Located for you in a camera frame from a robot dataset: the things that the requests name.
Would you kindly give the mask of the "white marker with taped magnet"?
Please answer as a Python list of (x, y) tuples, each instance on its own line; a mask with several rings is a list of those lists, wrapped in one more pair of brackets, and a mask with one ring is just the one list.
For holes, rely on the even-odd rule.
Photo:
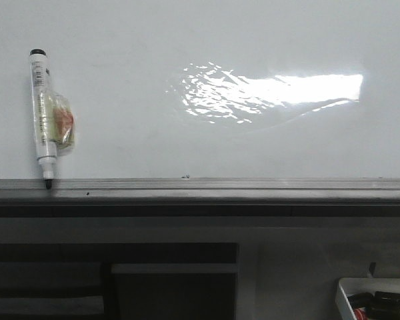
[(58, 156), (75, 144), (75, 120), (68, 100), (52, 88), (49, 60), (42, 49), (29, 53), (36, 158), (47, 190), (52, 189)]

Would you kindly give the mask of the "white whiteboard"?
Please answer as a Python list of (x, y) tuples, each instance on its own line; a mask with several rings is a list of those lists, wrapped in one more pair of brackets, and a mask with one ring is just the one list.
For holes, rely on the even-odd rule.
[(400, 1), (0, 1), (0, 179), (41, 175), (34, 48), (62, 179), (400, 178)]

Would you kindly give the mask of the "white marker tray box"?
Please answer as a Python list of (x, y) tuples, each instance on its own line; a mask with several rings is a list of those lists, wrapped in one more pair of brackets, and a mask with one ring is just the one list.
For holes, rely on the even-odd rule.
[(335, 303), (344, 320), (355, 320), (348, 297), (359, 293), (386, 291), (400, 293), (400, 278), (341, 278), (337, 285)]

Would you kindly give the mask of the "dark cabinet below board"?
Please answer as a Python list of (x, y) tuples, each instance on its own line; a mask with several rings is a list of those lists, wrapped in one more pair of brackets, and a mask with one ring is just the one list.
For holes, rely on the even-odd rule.
[(233, 319), (235, 243), (0, 244), (0, 319)]

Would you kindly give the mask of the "red marker in tray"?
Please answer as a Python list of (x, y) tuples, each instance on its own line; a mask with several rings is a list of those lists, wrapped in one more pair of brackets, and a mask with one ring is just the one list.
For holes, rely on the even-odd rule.
[(348, 302), (353, 310), (356, 320), (368, 320), (366, 315), (366, 307), (372, 302), (373, 295), (371, 293), (358, 293), (351, 295)]

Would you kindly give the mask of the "black marker in tray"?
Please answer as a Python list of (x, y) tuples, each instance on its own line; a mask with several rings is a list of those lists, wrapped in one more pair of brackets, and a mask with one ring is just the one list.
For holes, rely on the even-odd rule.
[(400, 293), (376, 291), (365, 312), (370, 319), (400, 320)]

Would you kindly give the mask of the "metal wall hook left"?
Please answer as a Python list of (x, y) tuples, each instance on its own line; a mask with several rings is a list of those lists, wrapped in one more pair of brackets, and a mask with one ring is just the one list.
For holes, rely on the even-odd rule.
[(367, 277), (368, 278), (374, 278), (375, 276), (375, 270), (376, 270), (376, 262), (370, 262), (368, 270), (367, 270)]

